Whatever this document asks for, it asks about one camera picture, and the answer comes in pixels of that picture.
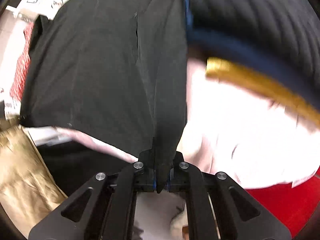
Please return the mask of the black sweatshirt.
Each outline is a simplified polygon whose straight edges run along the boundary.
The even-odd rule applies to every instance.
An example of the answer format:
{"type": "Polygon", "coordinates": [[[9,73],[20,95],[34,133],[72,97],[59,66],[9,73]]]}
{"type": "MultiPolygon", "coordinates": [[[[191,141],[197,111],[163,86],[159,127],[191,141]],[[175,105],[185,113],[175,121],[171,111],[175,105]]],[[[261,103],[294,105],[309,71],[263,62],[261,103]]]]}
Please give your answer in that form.
{"type": "Polygon", "coordinates": [[[186,119],[183,0],[69,0],[35,28],[22,125],[70,128],[135,156],[153,149],[161,191],[186,119]]]}

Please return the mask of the pink bed sheet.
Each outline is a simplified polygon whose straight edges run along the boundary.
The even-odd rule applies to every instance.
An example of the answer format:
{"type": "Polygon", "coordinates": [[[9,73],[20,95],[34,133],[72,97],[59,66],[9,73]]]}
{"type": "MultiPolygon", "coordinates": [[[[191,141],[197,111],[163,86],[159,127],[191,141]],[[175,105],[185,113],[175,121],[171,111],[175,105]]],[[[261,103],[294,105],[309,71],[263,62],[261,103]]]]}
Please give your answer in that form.
{"type": "MultiPolygon", "coordinates": [[[[225,170],[248,190],[278,184],[294,188],[315,175],[319,129],[312,123],[270,98],[207,77],[204,63],[197,59],[188,60],[186,88],[185,127],[177,149],[201,171],[225,170]]],[[[94,172],[114,174],[138,156],[70,128],[28,128],[31,135],[55,128],[71,138],[60,146],[40,147],[50,173],[66,194],[94,172]]],[[[312,217],[298,235],[317,235],[312,217]]]]}

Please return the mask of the yellow-gold cloth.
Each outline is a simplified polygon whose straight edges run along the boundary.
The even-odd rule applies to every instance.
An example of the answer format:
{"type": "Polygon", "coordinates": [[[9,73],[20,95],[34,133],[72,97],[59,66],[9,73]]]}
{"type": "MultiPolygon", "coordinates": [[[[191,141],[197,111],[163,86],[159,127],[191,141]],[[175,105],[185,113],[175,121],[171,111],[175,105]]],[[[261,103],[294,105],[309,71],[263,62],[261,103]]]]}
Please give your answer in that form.
{"type": "Polygon", "coordinates": [[[242,64],[217,57],[207,60],[206,76],[230,82],[252,90],[289,107],[291,110],[319,126],[319,110],[316,110],[302,96],[280,84],[278,81],[251,70],[242,64]]]}

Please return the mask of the red patterned cloth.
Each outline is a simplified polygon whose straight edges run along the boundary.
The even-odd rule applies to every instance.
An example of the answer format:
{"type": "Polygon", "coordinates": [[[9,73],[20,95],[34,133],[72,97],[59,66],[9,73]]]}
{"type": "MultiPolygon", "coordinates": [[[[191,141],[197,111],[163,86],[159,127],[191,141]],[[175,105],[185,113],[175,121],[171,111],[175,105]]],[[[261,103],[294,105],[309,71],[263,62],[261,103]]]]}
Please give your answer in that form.
{"type": "Polygon", "coordinates": [[[15,72],[14,80],[9,92],[10,97],[16,101],[22,100],[22,95],[25,87],[25,80],[29,70],[29,64],[30,64],[29,47],[30,47],[30,40],[31,40],[33,27],[34,27],[34,23],[29,23],[23,31],[25,44],[24,44],[23,51],[17,60],[16,72],[15,72]]]}

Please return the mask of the navy quilted jacket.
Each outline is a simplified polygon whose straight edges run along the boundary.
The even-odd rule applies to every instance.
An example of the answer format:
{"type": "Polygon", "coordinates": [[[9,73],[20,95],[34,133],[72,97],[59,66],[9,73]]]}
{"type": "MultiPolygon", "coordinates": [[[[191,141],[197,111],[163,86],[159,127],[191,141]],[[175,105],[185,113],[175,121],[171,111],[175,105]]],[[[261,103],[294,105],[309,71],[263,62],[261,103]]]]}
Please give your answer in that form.
{"type": "Polygon", "coordinates": [[[309,0],[184,0],[191,44],[319,108],[319,16],[309,0]]]}

